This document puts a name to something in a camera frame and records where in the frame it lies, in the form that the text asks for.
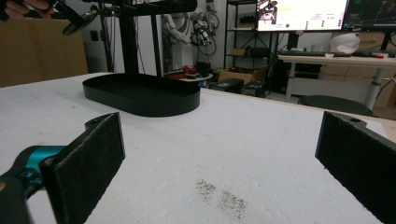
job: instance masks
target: black stool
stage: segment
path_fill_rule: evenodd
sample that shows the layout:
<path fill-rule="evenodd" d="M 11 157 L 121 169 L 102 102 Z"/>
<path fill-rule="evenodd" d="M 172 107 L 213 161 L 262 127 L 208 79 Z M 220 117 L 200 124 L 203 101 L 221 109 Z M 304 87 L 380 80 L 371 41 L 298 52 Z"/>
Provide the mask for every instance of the black stool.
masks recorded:
<path fill-rule="evenodd" d="M 367 106 L 355 101 L 325 95 L 303 96 L 298 101 L 299 105 L 309 105 L 323 109 L 347 112 L 350 114 L 372 116 L 373 111 Z"/>

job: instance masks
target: computer monitor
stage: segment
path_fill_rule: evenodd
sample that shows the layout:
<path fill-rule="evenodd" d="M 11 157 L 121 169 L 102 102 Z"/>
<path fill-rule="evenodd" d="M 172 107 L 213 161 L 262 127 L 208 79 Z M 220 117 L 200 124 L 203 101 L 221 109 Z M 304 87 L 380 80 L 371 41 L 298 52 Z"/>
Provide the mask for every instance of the computer monitor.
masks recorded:
<path fill-rule="evenodd" d="M 257 31 L 341 30 L 348 0 L 257 0 Z"/>
<path fill-rule="evenodd" d="M 350 0 L 343 23 L 345 31 L 396 31 L 396 1 Z"/>

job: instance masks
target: white desk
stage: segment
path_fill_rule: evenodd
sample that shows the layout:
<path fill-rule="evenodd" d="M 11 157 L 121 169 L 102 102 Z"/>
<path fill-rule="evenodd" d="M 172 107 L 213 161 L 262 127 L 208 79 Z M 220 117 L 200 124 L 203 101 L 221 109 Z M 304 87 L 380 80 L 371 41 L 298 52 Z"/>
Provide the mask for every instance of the white desk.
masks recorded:
<path fill-rule="evenodd" d="M 314 63 L 314 64 L 332 64 L 332 65 L 344 65 L 344 66 L 356 66 L 356 67 L 375 67 L 376 73 L 373 82 L 368 89 L 365 96 L 365 103 L 370 109 L 373 108 L 375 103 L 375 97 L 381 88 L 381 80 L 384 77 L 384 69 L 396 68 L 396 59 L 376 59 L 376 58 L 359 58 L 359 57 L 341 57 L 341 58 L 326 58 L 326 57 L 305 57 L 305 56 L 286 56 L 279 55 L 279 60 L 283 60 L 285 63 L 291 63 L 288 89 L 286 92 L 286 102 L 290 100 L 292 94 L 295 66 L 297 63 Z"/>
<path fill-rule="evenodd" d="M 118 111 L 84 97 L 95 76 L 0 89 L 1 174 L 23 149 L 67 145 Z M 321 118 L 210 90 L 176 117 L 120 112 L 126 159 L 87 223 L 379 223 L 315 158 Z M 55 223 L 45 191 L 28 203 L 35 223 Z"/>

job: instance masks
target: black tray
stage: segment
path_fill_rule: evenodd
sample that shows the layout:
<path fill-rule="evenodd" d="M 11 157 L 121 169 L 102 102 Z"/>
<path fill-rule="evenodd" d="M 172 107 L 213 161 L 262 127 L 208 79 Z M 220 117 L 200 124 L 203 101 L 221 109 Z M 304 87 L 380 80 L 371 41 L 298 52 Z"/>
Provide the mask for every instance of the black tray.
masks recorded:
<path fill-rule="evenodd" d="M 143 117 L 188 113 L 200 104 L 199 86 L 144 74 L 112 74 L 82 82 L 90 100 Z"/>

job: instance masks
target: monitor screen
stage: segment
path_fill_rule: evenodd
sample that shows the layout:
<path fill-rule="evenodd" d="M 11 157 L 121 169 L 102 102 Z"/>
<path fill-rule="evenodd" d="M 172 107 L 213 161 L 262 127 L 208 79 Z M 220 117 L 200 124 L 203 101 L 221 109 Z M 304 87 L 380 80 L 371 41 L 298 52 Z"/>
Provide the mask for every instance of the monitor screen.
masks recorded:
<path fill-rule="evenodd" d="M 396 1 L 350 0 L 343 30 L 396 31 Z"/>
<path fill-rule="evenodd" d="M 341 30 L 348 0 L 257 0 L 257 30 L 271 32 Z"/>

